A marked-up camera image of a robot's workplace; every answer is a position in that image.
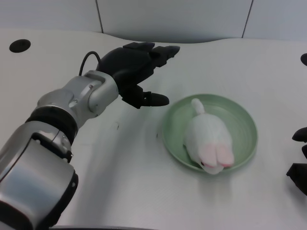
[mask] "green ceramic bowl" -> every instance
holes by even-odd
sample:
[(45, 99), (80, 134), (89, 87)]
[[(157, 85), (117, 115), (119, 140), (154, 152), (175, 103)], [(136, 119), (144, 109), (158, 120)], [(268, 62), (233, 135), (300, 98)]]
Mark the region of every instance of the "green ceramic bowl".
[(221, 118), (226, 124), (232, 140), (235, 164), (224, 168), (228, 172), (245, 164), (256, 152), (258, 134), (254, 120), (248, 112), (237, 103), (212, 94), (196, 94), (186, 97), (171, 106), (162, 126), (162, 138), (167, 150), (184, 165), (205, 172), (193, 162), (183, 146), (183, 137), (187, 124), (196, 113), (191, 107), (191, 100), (198, 98), (205, 110)]

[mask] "plush toy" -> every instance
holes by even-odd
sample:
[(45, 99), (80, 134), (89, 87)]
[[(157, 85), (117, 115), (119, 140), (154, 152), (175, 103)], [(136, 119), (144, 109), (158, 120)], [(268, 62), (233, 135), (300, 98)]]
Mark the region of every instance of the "plush toy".
[(208, 114), (199, 99), (191, 101), (197, 116), (189, 121), (184, 145), (191, 159), (206, 172), (217, 174), (234, 164), (232, 139), (224, 122)]

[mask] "white table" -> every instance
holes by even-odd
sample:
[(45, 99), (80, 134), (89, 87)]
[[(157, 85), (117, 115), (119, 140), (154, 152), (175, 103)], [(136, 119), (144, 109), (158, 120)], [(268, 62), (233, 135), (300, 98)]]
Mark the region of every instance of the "white table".
[[(39, 97), (77, 75), (84, 55), (102, 57), (129, 43), (90, 32), (0, 30), (0, 146)], [(32, 46), (20, 54), (14, 40)], [(226, 39), (180, 44), (168, 64), (141, 84), (171, 104), (196, 93), (230, 98), (254, 118), (258, 151), (244, 167), (217, 177), (194, 172), (165, 150), (161, 119), (170, 106), (137, 110), (118, 98), (81, 128), (71, 161), (78, 190), (59, 225), (159, 230), (305, 229), (306, 196), (285, 174), (307, 162), (291, 140), (307, 126), (307, 43)], [(90, 57), (84, 71), (95, 69)]]

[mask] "robotic hand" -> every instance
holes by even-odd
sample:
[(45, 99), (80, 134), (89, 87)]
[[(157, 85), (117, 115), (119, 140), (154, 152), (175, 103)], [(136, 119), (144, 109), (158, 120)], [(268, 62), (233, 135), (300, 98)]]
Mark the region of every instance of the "robotic hand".
[(73, 197), (78, 175), (71, 145), (85, 121), (99, 116), (118, 95), (136, 108), (167, 105), (166, 96), (137, 84), (166, 64), (178, 46), (131, 43), (98, 58), (96, 70), (42, 96), (27, 121), (0, 151), (0, 221), (17, 230), (55, 225)]
[[(300, 142), (307, 142), (307, 127), (301, 128), (300, 130), (294, 133), (293, 140)], [(302, 152), (304, 156), (307, 158), (307, 145), (302, 147)], [(302, 163), (293, 163), (289, 171), (287, 172), (287, 176), (291, 178), (291, 180), (295, 183), (295, 185), (305, 194), (307, 195), (307, 164)]]

